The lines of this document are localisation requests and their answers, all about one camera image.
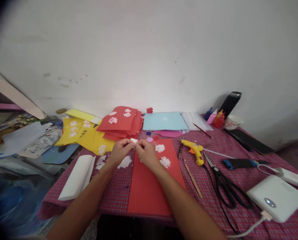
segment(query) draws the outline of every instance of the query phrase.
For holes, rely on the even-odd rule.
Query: black phone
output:
[[[256,152],[262,155],[268,155],[275,152],[274,149],[266,146],[265,144],[259,142],[255,138],[251,137],[250,135],[246,134],[240,129],[233,129],[230,131],[230,133],[237,138],[239,138],[241,141],[243,141],[245,144],[250,146],[252,149],[254,149]]]

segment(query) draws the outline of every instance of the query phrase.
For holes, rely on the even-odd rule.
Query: yellow paper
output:
[[[63,119],[63,134],[56,142],[55,146],[67,145],[77,140],[81,135],[84,135],[87,130],[93,128],[94,124],[76,117]]]
[[[83,136],[78,138],[77,143],[85,147],[86,149],[92,151],[94,154],[100,156],[101,154],[98,152],[98,149],[101,145],[107,146],[105,152],[103,153],[105,154],[107,151],[112,151],[115,142],[113,140],[103,138],[103,135],[105,133],[98,132],[98,127],[99,125],[95,128],[93,128],[92,126],[92,129],[89,129]]]
[[[76,117],[76,118],[80,118],[83,120],[87,120],[89,122],[95,123],[95,124],[99,124],[99,122],[101,121],[101,118],[95,117],[91,114],[88,113],[84,113],[75,109],[70,109],[66,112],[68,115]]]

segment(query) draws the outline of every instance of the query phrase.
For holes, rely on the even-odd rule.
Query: plaid tablecloth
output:
[[[204,148],[219,152],[228,156],[253,159],[253,160],[267,160],[272,163],[271,167],[283,167],[292,172],[298,173],[298,171],[285,162],[283,159],[278,157],[276,154],[270,156],[262,156],[256,152],[248,152],[241,145],[239,145],[232,137],[226,134],[222,129],[214,128],[214,131],[208,131],[213,139],[210,139],[201,131],[190,131],[183,135],[185,140],[191,142],[197,142]],[[146,139],[146,132],[142,131],[139,134],[138,139]],[[179,150],[181,137],[172,138],[174,148],[176,151]],[[212,218],[222,228],[226,234],[234,234],[228,225],[225,216],[220,208],[216,193],[214,192],[208,174],[204,168],[196,165],[195,156],[188,152],[189,148],[183,146],[182,158],[187,160],[187,164],[193,174],[201,192],[203,199],[200,199],[196,189],[191,181],[191,178],[183,164],[179,161],[183,178],[189,193],[208,211]],[[68,169],[61,175],[58,181],[50,189],[41,203],[38,210],[38,217],[42,219],[48,219],[55,215],[63,213],[63,211],[70,205],[70,201],[58,201],[62,188],[64,187],[77,159],[81,155],[94,154],[87,149],[83,149],[74,161],[70,164]],[[129,153],[131,159],[134,159],[134,152]],[[213,159],[213,163],[219,167],[219,169],[234,183],[240,186],[245,192],[251,189],[253,186],[258,184],[268,175],[260,172],[257,168],[242,168],[236,170],[227,170],[221,163],[221,160],[225,159],[222,156],[208,152],[208,155]],[[149,214],[129,214],[128,213],[128,199],[131,185],[133,164],[131,163],[128,168],[120,168],[115,171],[111,181],[108,183],[106,190],[102,196],[99,204],[99,212],[113,215],[123,215],[132,217],[141,217],[156,220],[166,225],[175,224],[173,216],[169,215],[149,215]],[[98,170],[94,169],[92,177],[97,173]],[[250,228],[260,218],[260,210],[257,207],[253,209],[245,209],[238,204],[236,209],[229,209],[224,206],[232,224],[239,232],[244,232]],[[276,223],[263,222],[256,227],[245,239],[298,239],[298,210],[285,222]]]

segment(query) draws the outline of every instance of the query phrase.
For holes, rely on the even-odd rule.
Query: scissors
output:
[[[216,193],[217,195],[220,197],[221,201],[228,207],[231,209],[236,208],[236,201],[235,199],[238,201],[238,203],[240,203],[241,206],[250,209],[252,208],[252,202],[251,199],[249,198],[249,196],[242,191],[241,188],[239,188],[237,185],[235,185],[230,179],[228,179],[213,163],[211,158],[209,158],[208,155],[206,155],[204,153],[204,156],[206,158],[206,160],[208,161],[214,176],[215,176],[215,181],[216,181]],[[222,187],[222,190],[225,192],[229,203],[227,203],[225,201],[225,199],[223,198],[221,192],[220,192],[220,186]],[[240,196],[237,194],[237,191],[240,192],[240,194],[246,199],[247,203],[245,203]]]

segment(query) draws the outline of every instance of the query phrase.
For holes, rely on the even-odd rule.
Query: glue gun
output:
[[[195,157],[196,157],[196,161],[195,162],[197,163],[197,165],[202,166],[204,164],[204,160],[203,160],[203,158],[201,156],[201,151],[203,150],[203,146],[196,145],[193,142],[189,142],[189,141],[183,140],[183,139],[182,140],[179,139],[179,141],[181,141],[181,143],[183,145],[191,148],[189,152],[195,154]]]

